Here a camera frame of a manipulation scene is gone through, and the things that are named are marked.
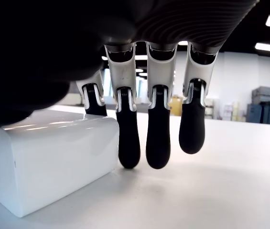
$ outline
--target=white box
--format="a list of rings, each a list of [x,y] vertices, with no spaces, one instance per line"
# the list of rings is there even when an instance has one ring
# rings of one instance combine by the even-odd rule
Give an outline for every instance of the white box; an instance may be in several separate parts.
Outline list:
[[[18,217],[45,207],[113,170],[113,118],[44,110],[0,129],[0,203]]]

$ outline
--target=white table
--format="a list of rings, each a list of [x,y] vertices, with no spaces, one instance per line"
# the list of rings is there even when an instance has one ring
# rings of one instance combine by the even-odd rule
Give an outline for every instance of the white table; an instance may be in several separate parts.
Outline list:
[[[187,155],[178,144],[180,117],[170,122],[172,156],[164,169],[146,162],[148,118],[138,114],[136,169],[118,167],[21,219],[0,204],[0,228],[270,229],[270,125],[206,120],[202,150]]]

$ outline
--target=robotic finger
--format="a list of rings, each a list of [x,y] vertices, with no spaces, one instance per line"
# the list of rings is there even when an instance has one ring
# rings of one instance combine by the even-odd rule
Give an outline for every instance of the robotic finger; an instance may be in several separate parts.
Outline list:
[[[140,160],[137,127],[135,43],[105,46],[109,63],[116,115],[119,123],[119,160],[125,168],[134,168]]]
[[[170,107],[174,80],[176,44],[146,43],[148,55],[149,124],[146,158],[152,168],[163,168],[169,161]]]
[[[218,51],[201,52],[188,45],[184,75],[182,118],[179,145],[188,154],[197,153],[205,140],[205,103]]]
[[[101,71],[98,70],[91,78],[76,82],[83,98],[85,110],[90,115],[107,116],[103,98],[103,84]]]

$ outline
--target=black fingertip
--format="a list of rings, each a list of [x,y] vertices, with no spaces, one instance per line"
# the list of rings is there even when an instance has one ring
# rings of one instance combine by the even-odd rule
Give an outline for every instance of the black fingertip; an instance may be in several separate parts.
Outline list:
[[[119,160],[123,167],[132,169],[140,160],[140,142],[137,128],[137,112],[122,110],[117,113],[119,123]]]
[[[179,129],[179,145],[188,154],[195,154],[202,148],[205,140],[205,107],[200,99],[183,104]]]
[[[157,85],[156,91],[156,105],[149,109],[146,159],[152,168],[161,169],[167,165],[171,154],[170,110],[163,105],[163,85]]]

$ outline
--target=ceiling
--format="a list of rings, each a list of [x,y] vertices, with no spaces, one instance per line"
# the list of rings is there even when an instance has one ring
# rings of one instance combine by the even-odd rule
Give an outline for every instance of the ceiling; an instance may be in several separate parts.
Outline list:
[[[246,52],[258,55],[269,56],[270,52],[255,49],[257,42],[270,44],[270,27],[265,25],[270,15],[270,0],[260,0],[260,2],[248,13],[242,22],[232,32],[230,37],[222,46],[220,52]],[[177,51],[186,51],[187,46],[178,45]],[[137,55],[146,55],[144,42],[137,42]],[[142,68],[146,72],[146,61],[136,61],[137,68]],[[104,61],[104,68],[108,67],[108,62]]]

